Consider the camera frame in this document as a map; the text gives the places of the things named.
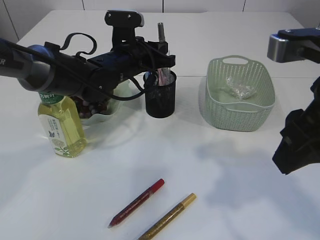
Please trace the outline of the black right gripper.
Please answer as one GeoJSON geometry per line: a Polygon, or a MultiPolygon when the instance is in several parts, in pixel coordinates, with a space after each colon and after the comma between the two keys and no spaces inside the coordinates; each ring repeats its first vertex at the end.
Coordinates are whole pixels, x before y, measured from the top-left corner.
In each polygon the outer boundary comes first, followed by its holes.
{"type": "Polygon", "coordinates": [[[282,174],[288,175],[310,164],[320,163],[320,79],[310,87],[313,100],[292,118],[280,132],[282,141],[272,161],[282,174]]]}

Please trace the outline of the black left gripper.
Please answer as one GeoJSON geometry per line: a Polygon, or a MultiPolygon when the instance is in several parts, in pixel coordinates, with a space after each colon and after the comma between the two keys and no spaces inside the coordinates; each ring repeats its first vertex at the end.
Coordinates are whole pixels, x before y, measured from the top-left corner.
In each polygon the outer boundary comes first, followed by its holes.
{"type": "Polygon", "coordinates": [[[145,41],[136,38],[136,45],[123,43],[117,46],[117,67],[124,75],[138,75],[176,65],[175,55],[168,53],[166,41],[145,41]]]}

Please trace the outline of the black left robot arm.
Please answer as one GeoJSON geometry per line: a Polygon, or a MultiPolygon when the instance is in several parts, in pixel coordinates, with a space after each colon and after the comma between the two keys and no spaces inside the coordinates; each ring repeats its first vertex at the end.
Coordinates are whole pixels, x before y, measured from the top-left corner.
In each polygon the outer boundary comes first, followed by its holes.
{"type": "Polygon", "coordinates": [[[159,42],[145,42],[136,37],[133,44],[124,41],[110,52],[85,59],[81,52],[67,55],[59,45],[46,42],[44,46],[24,47],[5,39],[0,40],[0,74],[16,78],[20,85],[32,92],[61,96],[75,96],[87,102],[99,102],[107,98],[118,101],[136,99],[152,89],[149,83],[140,85],[139,93],[121,97],[113,90],[122,82],[144,72],[172,68],[175,55],[167,55],[159,49],[159,42]]]}

